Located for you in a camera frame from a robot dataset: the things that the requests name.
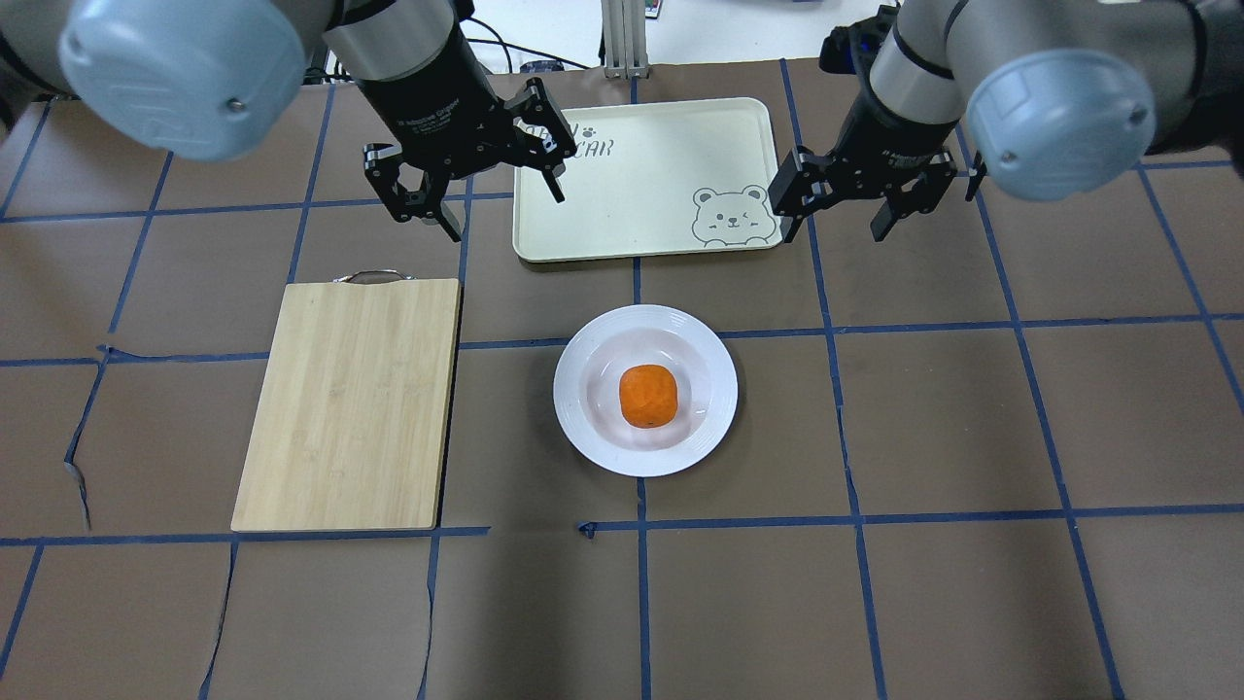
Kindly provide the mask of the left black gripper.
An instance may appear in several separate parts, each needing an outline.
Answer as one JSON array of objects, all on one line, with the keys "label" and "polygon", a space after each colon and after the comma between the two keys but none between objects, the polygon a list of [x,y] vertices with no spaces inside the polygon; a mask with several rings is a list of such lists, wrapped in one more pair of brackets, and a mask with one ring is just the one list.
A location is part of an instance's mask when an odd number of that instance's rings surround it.
[{"label": "left black gripper", "polygon": [[[503,102],[459,25],[360,25],[357,85],[396,145],[363,147],[364,179],[396,223],[413,219],[462,242],[445,205],[449,183],[503,162],[540,173],[556,203],[576,142],[564,111],[537,77]],[[419,187],[401,182],[406,164]]]}]

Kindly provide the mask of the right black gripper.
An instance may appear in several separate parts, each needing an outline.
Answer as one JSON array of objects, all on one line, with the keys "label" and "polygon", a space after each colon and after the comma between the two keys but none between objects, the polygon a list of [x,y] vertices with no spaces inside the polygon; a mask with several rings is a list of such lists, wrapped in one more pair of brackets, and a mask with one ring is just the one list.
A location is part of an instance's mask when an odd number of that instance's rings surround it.
[{"label": "right black gripper", "polygon": [[958,164],[945,150],[954,126],[955,121],[908,121],[875,93],[860,92],[831,150],[819,154],[795,145],[778,164],[768,199],[778,218],[780,242],[794,242],[827,191],[882,194],[883,204],[870,223],[875,242],[883,242],[902,219],[933,213],[958,177]]}]

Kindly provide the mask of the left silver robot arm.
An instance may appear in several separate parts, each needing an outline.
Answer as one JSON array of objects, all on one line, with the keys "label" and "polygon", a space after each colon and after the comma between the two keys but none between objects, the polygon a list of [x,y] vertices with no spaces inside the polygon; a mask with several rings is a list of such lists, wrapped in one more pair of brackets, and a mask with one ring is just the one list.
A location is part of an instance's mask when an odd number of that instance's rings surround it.
[{"label": "left silver robot arm", "polygon": [[364,145],[364,179],[396,221],[462,226],[449,183],[506,163],[559,177],[577,145],[545,85],[491,88],[466,35],[470,1],[5,1],[2,133],[39,96],[73,94],[151,148],[246,155],[328,48],[393,136]]}]

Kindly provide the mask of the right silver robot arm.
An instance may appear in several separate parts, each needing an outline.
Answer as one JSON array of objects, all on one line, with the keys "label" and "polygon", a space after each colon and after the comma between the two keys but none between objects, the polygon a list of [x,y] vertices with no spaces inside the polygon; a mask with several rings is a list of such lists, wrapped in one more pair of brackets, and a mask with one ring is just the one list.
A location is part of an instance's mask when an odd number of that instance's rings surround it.
[{"label": "right silver robot arm", "polygon": [[814,213],[876,200],[883,240],[932,213],[977,145],[967,199],[991,179],[1030,201],[1113,182],[1146,155],[1225,148],[1242,169],[1239,1],[898,1],[824,40],[858,92],[836,145],[799,145],[768,189],[790,242]]}]

